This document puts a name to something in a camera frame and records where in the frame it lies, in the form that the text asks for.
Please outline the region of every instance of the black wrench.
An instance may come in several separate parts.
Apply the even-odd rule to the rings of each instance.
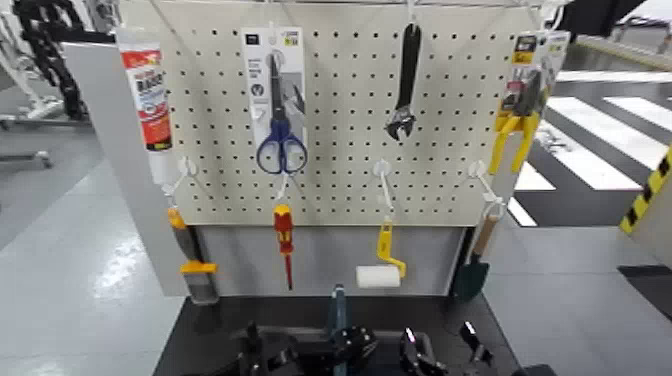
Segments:
[[[394,107],[394,114],[385,124],[390,137],[399,141],[399,128],[404,130],[406,137],[411,135],[415,115],[411,112],[411,99],[415,74],[418,70],[418,56],[420,55],[420,40],[422,32],[420,26],[410,23],[404,30],[404,42],[401,56],[401,77],[399,78],[399,99]]]

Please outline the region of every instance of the black table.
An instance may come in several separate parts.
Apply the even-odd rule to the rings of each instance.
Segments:
[[[181,376],[213,371],[238,353],[233,332],[250,320],[260,326],[322,328],[327,322],[328,297],[227,297],[212,307],[185,300],[154,371],[155,376]],[[467,304],[443,297],[348,297],[349,324],[375,330],[411,327],[426,333],[437,360],[448,366],[464,364],[471,350],[458,330],[470,321],[479,338],[495,355],[497,374],[510,376],[519,368],[490,308],[482,296]]]

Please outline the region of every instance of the caulk tube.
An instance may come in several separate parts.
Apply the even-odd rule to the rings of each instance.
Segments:
[[[117,46],[142,127],[152,180],[163,187],[180,178],[170,132],[168,92],[158,39],[140,28],[116,30]]]

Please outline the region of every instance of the gray floor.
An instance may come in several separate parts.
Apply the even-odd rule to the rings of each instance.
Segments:
[[[0,91],[0,114],[26,105]],[[0,151],[26,150],[54,167],[0,164],[0,375],[151,374],[182,299],[163,297],[95,133],[0,131]]]
[[[40,92],[53,89],[38,83]],[[15,114],[28,105],[14,86],[0,91],[0,114]],[[92,128],[13,127],[0,131],[0,152],[48,151],[54,163],[45,169],[38,161],[0,163],[0,247],[7,245],[51,203],[61,197],[102,159]]]
[[[495,234],[486,298],[518,360],[561,376],[671,375],[672,322],[616,270],[656,264],[616,227]]]
[[[182,303],[162,295],[105,162],[0,252],[0,281],[6,376],[149,375]]]

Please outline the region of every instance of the product label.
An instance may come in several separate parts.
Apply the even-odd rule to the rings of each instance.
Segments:
[[[161,69],[161,51],[124,51],[121,57],[147,149],[170,149],[170,116]]]

